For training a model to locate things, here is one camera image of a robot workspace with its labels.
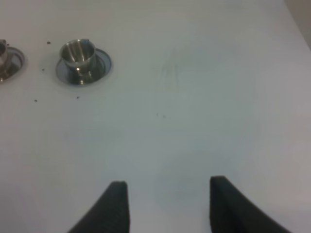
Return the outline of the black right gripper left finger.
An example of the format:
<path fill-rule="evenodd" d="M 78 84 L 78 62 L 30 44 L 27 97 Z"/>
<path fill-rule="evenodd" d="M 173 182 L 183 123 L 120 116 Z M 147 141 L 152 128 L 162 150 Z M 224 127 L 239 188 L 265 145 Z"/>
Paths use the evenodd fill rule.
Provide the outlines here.
<path fill-rule="evenodd" d="M 71 233 L 128 233 L 130 210 L 125 181 L 112 182 Z"/>

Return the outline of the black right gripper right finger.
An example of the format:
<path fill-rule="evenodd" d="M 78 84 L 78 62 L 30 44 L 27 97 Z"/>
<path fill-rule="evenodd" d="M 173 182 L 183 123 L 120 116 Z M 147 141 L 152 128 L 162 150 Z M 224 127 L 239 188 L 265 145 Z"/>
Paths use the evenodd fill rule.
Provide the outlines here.
<path fill-rule="evenodd" d="M 213 233 L 287 233 L 225 176 L 210 178 L 209 220 Z"/>

